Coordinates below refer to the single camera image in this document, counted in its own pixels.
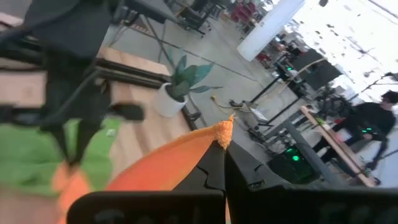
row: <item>concrete floor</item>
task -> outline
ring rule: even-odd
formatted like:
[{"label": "concrete floor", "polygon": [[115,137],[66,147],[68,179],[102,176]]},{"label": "concrete floor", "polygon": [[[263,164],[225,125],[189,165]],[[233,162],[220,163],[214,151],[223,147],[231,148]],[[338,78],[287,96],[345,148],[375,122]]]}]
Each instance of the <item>concrete floor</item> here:
[{"label": "concrete floor", "polygon": [[[3,1],[0,3],[0,10],[13,16],[23,17],[29,3],[30,0]],[[219,104],[227,106],[230,99],[237,102],[251,100],[273,80],[269,72],[259,62],[256,60],[247,62],[240,56],[236,47],[240,43],[241,34],[235,29],[236,25],[233,22],[210,19],[212,30],[201,39],[199,33],[184,30],[169,21],[165,24],[159,24],[151,19],[143,20],[147,25],[149,25],[148,22],[150,23],[155,30],[154,33],[146,34],[137,30],[126,29],[113,45],[113,48],[162,63],[172,73],[173,68],[161,51],[161,47],[155,38],[157,36],[163,40],[162,47],[172,56],[174,62],[178,62],[181,57],[180,49],[183,49],[184,54],[188,57],[188,65],[215,63],[210,74],[200,84],[222,86],[223,88],[201,94],[192,94],[192,100],[203,115],[203,118],[197,121],[198,127],[215,124],[227,119],[229,114],[234,113],[233,110],[229,109],[220,110],[210,100],[212,95],[216,96]],[[104,38],[104,45],[110,43],[109,40],[114,37],[116,30],[117,27],[109,27],[109,31]],[[296,97],[288,88],[280,93],[278,91],[268,91],[267,93],[266,96],[257,101],[267,118],[273,117]],[[273,124],[279,124],[302,104],[303,102],[299,101],[276,119]],[[195,112],[191,101],[188,102],[187,107],[192,113]],[[262,147],[252,142],[241,126],[235,126],[233,139],[259,160],[263,162],[267,160]]]}]

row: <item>white wall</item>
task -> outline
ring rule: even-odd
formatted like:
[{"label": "white wall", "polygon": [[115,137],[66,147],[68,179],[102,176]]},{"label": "white wall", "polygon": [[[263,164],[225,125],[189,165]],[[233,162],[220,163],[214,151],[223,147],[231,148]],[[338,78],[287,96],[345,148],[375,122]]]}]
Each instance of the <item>white wall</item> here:
[{"label": "white wall", "polygon": [[[361,152],[358,153],[366,161],[372,161],[379,149],[380,142],[371,142]],[[398,129],[392,131],[389,135],[389,147],[384,153],[395,151],[398,149]],[[373,175],[381,180],[381,187],[398,188],[398,153],[382,160],[377,169],[373,171]]]},{"label": "white wall", "polygon": [[292,20],[304,3],[305,0],[280,0],[239,44],[237,50],[242,57],[251,62],[275,38],[278,32]]}]

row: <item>wooden desk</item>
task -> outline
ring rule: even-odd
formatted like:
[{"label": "wooden desk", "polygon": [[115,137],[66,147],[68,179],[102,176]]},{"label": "wooden desk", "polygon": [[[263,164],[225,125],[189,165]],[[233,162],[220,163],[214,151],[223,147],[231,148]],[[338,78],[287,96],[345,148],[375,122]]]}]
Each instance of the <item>wooden desk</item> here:
[{"label": "wooden desk", "polygon": [[[21,23],[15,17],[0,13],[0,21],[10,24]],[[103,48],[99,57],[155,73],[169,74],[165,65],[123,53],[114,49]],[[0,61],[1,65],[10,65],[10,61]],[[40,106],[44,103],[45,74],[0,75],[0,103],[14,103],[21,106]],[[161,117],[152,106],[156,90],[143,86],[114,82],[113,102],[140,103],[145,109],[142,123],[123,123],[115,142],[111,147],[110,157],[113,162],[111,178],[136,162],[151,150],[190,132],[183,114],[174,118]],[[0,188],[0,223],[7,224],[54,224],[58,220],[56,199],[37,195],[25,195]]]},{"label": "wooden desk", "polygon": [[[321,135],[328,141],[329,145],[341,159],[347,164],[347,166],[356,174],[361,172],[359,167],[364,167],[364,164],[358,159],[357,155],[343,142],[340,142],[332,136],[336,136],[336,133],[328,126],[323,125],[324,128],[318,126],[318,121],[312,116],[306,106],[300,108],[301,112],[308,118],[308,120],[317,125],[316,129]],[[376,180],[373,177],[366,177],[364,174],[359,174],[358,178],[363,182],[365,186],[375,187]]]}]

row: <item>person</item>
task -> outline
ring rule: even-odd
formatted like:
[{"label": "person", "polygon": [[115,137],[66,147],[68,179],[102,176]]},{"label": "person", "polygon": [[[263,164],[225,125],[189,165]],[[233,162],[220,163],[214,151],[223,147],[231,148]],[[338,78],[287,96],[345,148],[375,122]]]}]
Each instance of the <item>person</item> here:
[{"label": "person", "polygon": [[[382,95],[381,103],[362,103],[355,106],[353,112],[351,112],[347,118],[332,128],[335,132],[345,129],[350,133],[351,137],[345,141],[348,146],[362,139],[382,141],[380,150],[373,158],[373,161],[367,164],[370,169],[376,168],[377,162],[381,158],[382,153],[387,149],[386,136],[390,133],[396,122],[396,117],[392,112],[392,107],[397,103],[398,92],[388,91]],[[381,133],[363,133],[359,125],[360,123],[363,123],[362,121],[366,121],[368,124],[374,125]],[[321,138],[321,140],[313,147],[313,150],[318,152],[327,146],[330,146],[327,140],[325,138]],[[337,157],[337,152],[333,149],[328,149],[327,152],[322,155],[321,159],[323,162],[329,162],[334,157]]]}]

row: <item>black metal stand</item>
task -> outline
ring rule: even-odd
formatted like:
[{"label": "black metal stand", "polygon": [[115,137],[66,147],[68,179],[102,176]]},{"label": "black metal stand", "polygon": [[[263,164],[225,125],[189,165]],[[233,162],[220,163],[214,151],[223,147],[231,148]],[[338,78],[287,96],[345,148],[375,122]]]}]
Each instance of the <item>black metal stand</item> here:
[{"label": "black metal stand", "polygon": [[394,155],[394,154],[397,153],[397,152],[398,152],[398,149],[396,149],[396,150],[394,150],[394,151],[392,151],[392,152],[390,152],[390,153],[387,153],[386,155],[382,156],[382,157],[380,158],[380,160],[386,159],[387,157],[392,156],[392,155]]},{"label": "black metal stand", "polygon": [[[42,54],[41,52],[43,52],[42,46],[40,46],[36,42],[25,42],[23,45],[16,44],[6,46],[2,56],[5,58],[11,58],[22,62],[30,62],[41,66],[44,64],[44,61],[46,61],[44,54]],[[21,117],[24,117],[24,114],[32,113],[35,115],[38,113],[38,111],[46,111],[48,112],[48,114],[54,114],[54,111],[58,111],[59,105],[57,103],[59,103],[59,101],[64,101],[65,99],[68,99],[70,95],[72,95],[72,93],[70,92],[76,88],[72,84],[76,82],[75,84],[78,85],[78,82],[81,80],[80,77],[84,76],[80,75],[77,77],[71,77],[67,81],[64,81],[62,77],[67,77],[69,73],[76,74],[77,72],[73,69],[82,72],[83,69],[80,69],[80,67],[78,66],[80,65],[80,61],[71,60],[70,62],[68,61],[68,63],[66,63],[64,60],[63,63],[59,63],[58,57],[54,56],[50,58],[51,61],[47,59],[47,70],[49,70],[49,72],[47,73],[47,96],[46,104],[44,107],[46,110],[40,110],[40,108],[33,108],[35,110],[16,110],[10,106],[0,105],[0,109],[4,108],[0,112],[10,112],[9,116],[5,116],[4,118],[3,114],[0,113],[2,115],[0,118],[0,121],[2,123],[17,123],[16,121],[18,121],[18,119],[15,119],[15,117],[19,114],[21,114]],[[61,67],[60,65],[64,65],[64,67],[65,65],[69,65],[67,67],[71,68],[72,71],[70,69],[67,70],[64,67]],[[95,68],[93,69],[98,71],[98,77],[100,78],[104,78],[108,81],[112,80],[124,83],[131,83],[135,85],[145,86],[148,88],[160,88],[163,83],[170,80],[170,77],[163,74],[157,74],[138,68],[128,67],[126,65],[105,60],[103,58],[96,60],[94,67]],[[54,122],[51,122],[50,124],[46,123],[44,126],[40,125],[43,131],[51,134],[56,139],[62,157],[70,164],[70,166],[80,164],[83,160],[85,149],[90,139],[100,129],[101,119],[104,117],[104,114],[115,113],[117,115],[123,116],[125,119],[128,120],[143,119],[143,112],[139,106],[120,104],[110,105],[111,99],[109,93],[109,85],[105,88],[105,91],[103,92],[101,86],[97,86],[94,84],[94,82],[90,82],[90,85],[88,85],[88,87],[86,87],[79,94],[78,99],[73,101],[72,107],[69,106],[67,110],[65,110],[63,113],[60,113],[59,116],[56,117],[56,120]],[[182,109],[182,113],[190,129],[197,129],[194,120],[196,120],[200,116],[200,114],[190,114],[186,107]],[[65,132],[62,128],[62,124],[70,118],[81,119],[77,136],[78,142],[75,149],[76,154],[74,157],[67,153],[68,149],[66,146]]]},{"label": "black metal stand", "polygon": [[368,85],[365,89],[363,89],[362,91],[360,91],[359,93],[355,94],[353,97],[351,97],[350,99],[348,99],[348,101],[351,101],[353,99],[355,99],[357,96],[359,96],[359,94],[365,92],[366,90],[370,89],[372,86],[377,85],[376,83],[380,80],[382,80],[385,77],[388,77],[391,75],[385,74],[384,76],[382,76],[381,78],[379,78],[378,80],[374,81],[372,84]]},{"label": "black metal stand", "polygon": [[275,84],[279,79],[280,79],[280,77],[275,78],[270,84],[268,84],[263,90],[261,90],[261,92],[259,92],[259,94],[257,94],[257,95],[250,101],[250,103],[256,102],[256,100],[258,100],[267,90],[269,90],[269,88],[271,88],[271,86],[272,86],[273,84]]},{"label": "black metal stand", "polygon": [[291,108],[294,104],[296,104],[300,98],[295,99],[293,102],[291,102],[289,105],[287,105],[283,110],[281,110],[279,113],[277,113],[275,116],[273,116],[268,122],[267,124],[270,124],[271,122],[275,121],[275,119],[277,119],[280,115],[282,115],[283,113],[285,113],[285,111],[287,111],[289,108]]}]

